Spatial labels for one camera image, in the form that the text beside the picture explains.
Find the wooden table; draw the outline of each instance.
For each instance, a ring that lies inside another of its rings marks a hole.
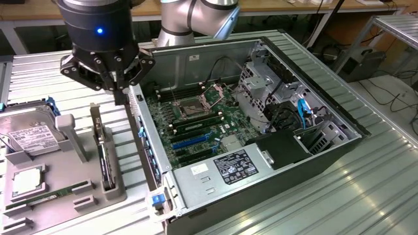
[[[389,7],[387,4],[384,5],[365,5],[360,3],[357,0],[345,0],[345,3],[342,4],[338,13],[348,13],[348,12],[373,12],[373,11],[395,11],[396,15],[403,14],[405,11],[407,7],[412,5],[412,1],[415,0],[395,0],[397,7]],[[337,6],[338,0],[334,0],[333,3],[329,6],[329,12],[325,14],[322,17],[317,30],[313,34],[313,38],[309,41],[308,47],[314,45],[314,42],[318,39],[320,33],[329,21],[329,18],[332,16],[332,12]],[[372,42],[372,44],[376,44],[379,41],[379,38]]]
[[[396,0],[399,3],[399,13],[405,9],[409,0]],[[264,15],[298,15],[314,14],[318,11],[318,5],[296,2],[290,4],[285,0],[240,0],[241,16],[264,16]],[[333,4],[325,4],[320,13],[325,14],[317,31],[312,37],[309,45],[313,45],[320,32],[329,20],[333,10]],[[356,0],[346,0],[340,12],[358,12],[385,10],[388,6],[365,6]],[[27,0],[26,4],[2,5],[0,4],[0,29],[17,54],[27,54],[29,50],[17,34],[15,28],[25,26],[47,26],[63,25],[61,11],[51,0]],[[146,0],[133,9],[133,21],[155,21],[161,20],[161,1]]]

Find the barcode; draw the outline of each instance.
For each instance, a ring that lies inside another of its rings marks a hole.
[[[35,148],[38,145],[26,146],[26,148]]]
[[[49,147],[55,146],[55,145],[57,145],[55,143],[51,143],[51,144],[43,145],[43,147],[45,147],[45,148],[49,148]]]

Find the metal workbench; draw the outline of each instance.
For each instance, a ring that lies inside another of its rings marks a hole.
[[[274,41],[373,136],[324,174],[200,234],[418,234],[417,141],[391,120],[380,117],[379,110],[288,34],[273,30],[236,34],[230,38],[254,36],[268,36]],[[204,37],[197,41],[212,39]],[[51,95],[62,113],[74,114],[79,132],[91,126],[89,104],[102,104],[103,122],[111,127],[118,144],[129,198],[39,234],[85,234],[87,228],[95,229],[90,234],[163,234],[162,225],[149,217],[146,178],[125,110],[114,106],[113,97],[105,92],[85,88],[61,75],[61,57],[67,53],[15,57],[9,100],[31,101]]]
[[[412,48],[418,50],[418,15],[396,15],[396,16],[373,16],[361,30],[348,53],[337,60],[334,71],[338,74],[349,58],[358,48],[365,36],[369,34],[372,27],[377,26],[385,32],[391,33],[397,39],[404,41]]]

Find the blue cable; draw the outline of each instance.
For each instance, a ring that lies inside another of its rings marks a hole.
[[[302,118],[302,123],[304,123],[304,129],[306,129],[306,122],[305,122],[305,117],[304,117],[304,113],[305,111],[310,114],[312,111],[309,110],[308,104],[305,99],[300,99],[298,100],[298,112],[300,112],[300,116]]]

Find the circuit board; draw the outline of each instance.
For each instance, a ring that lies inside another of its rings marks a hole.
[[[201,93],[176,99],[173,92],[169,102],[159,102],[155,95],[146,98],[174,169],[242,147],[261,135],[229,87],[212,84]]]

